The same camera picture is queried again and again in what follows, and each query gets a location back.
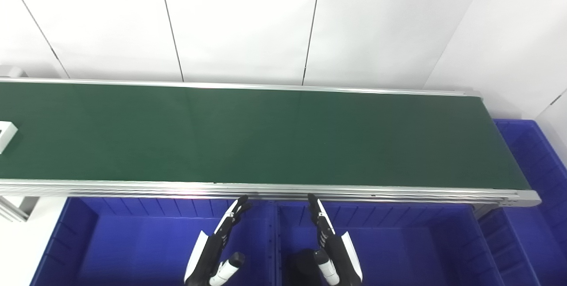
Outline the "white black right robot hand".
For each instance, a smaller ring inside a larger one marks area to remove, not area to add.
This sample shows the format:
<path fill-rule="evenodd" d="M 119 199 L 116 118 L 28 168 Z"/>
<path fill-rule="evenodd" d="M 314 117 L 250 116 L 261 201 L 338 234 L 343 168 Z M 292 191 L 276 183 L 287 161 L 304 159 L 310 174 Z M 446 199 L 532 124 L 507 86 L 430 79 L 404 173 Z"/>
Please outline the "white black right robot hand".
<path fill-rule="evenodd" d="M 311 221 L 317 227 L 314 260 L 324 280 L 329 286 L 361 286 L 362 268 L 350 234 L 339 236 L 320 199 L 313 193 L 307 198 Z"/>

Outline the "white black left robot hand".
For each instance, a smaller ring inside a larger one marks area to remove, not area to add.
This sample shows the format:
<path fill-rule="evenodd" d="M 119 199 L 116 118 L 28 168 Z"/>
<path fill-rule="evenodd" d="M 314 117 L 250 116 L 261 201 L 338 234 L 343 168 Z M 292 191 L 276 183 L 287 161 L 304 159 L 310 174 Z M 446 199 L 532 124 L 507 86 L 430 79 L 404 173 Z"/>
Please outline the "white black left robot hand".
<path fill-rule="evenodd" d="M 227 208 L 213 234 L 200 231 L 186 267 L 185 286 L 223 286 L 239 271 L 246 259 L 242 252 L 234 252 L 223 261 L 221 254 L 233 227 L 251 207 L 249 197 L 243 195 Z"/>

